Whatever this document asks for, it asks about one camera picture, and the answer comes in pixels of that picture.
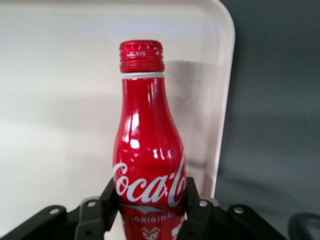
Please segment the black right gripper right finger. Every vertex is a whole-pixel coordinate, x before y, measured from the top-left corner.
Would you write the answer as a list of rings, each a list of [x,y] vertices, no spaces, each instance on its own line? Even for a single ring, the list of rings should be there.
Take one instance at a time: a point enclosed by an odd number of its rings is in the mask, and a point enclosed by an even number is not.
[[[235,204],[223,210],[218,201],[201,197],[192,177],[186,179],[183,240],[284,240],[285,237],[252,208]]]

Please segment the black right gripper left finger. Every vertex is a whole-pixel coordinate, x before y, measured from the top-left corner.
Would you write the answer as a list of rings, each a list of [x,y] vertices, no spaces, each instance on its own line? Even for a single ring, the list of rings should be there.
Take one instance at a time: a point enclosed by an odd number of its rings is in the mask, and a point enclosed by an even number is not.
[[[111,179],[100,196],[84,199],[68,212],[50,205],[1,237],[2,240],[103,240],[118,213],[119,205]]]

